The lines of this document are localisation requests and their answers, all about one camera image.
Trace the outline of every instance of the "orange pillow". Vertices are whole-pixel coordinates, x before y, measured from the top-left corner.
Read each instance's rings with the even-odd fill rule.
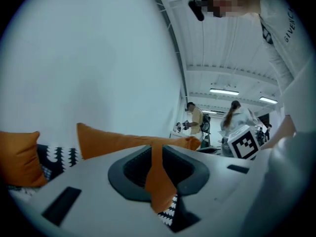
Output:
[[[0,173],[5,183],[38,187],[47,184],[37,154],[39,132],[0,132]]]
[[[201,142],[195,137],[166,139],[158,137],[123,135],[104,132],[85,124],[77,124],[77,134],[83,159],[89,159],[126,148],[143,145],[152,146],[152,167],[147,175],[145,190],[151,194],[152,208],[156,213],[167,210],[177,193],[170,178],[162,167],[162,146],[174,145],[196,150]]]

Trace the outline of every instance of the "ponytail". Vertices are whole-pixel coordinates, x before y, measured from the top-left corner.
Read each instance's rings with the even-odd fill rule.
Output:
[[[237,110],[240,107],[240,102],[238,102],[237,100],[232,102],[231,108],[229,109],[226,118],[224,120],[224,127],[228,128],[229,125],[231,124],[232,121],[232,117],[233,117],[233,113],[235,110]]]

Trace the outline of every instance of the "black and white marker cube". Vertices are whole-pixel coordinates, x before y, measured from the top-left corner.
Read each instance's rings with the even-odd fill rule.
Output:
[[[232,132],[227,143],[236,158],[252,159],[260,152],[256,136],[248,125],[240,126]]]

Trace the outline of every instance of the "white ceiling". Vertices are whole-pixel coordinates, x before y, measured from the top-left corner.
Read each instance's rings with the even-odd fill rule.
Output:
[[[260,97],[279,101],[273,68],[262,44],[259,20],[245,17],[196,19],[189,0],[161,0],[175,33],[188,101],[204,110],[227,111],[237,99],[257,115],[275,109]],[[238,91],[237,97],[210,88]]]

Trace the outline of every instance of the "black rectangular slot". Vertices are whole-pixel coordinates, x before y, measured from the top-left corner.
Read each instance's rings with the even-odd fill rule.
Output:
[[[231,170],[234,170],[234,171],[237,171],[237,172],[240,172],[240,173],[243,173],[243,174],[247,174],[248,171],[249,171],[249,168],[240,167],[240,166],[237,166],[237,165],[229,165],[227,168],[231,169]]]
[[[79,189],[67,187],[42,213],[42,216],[56,226],[59,226],[80,193],[81,190]]]

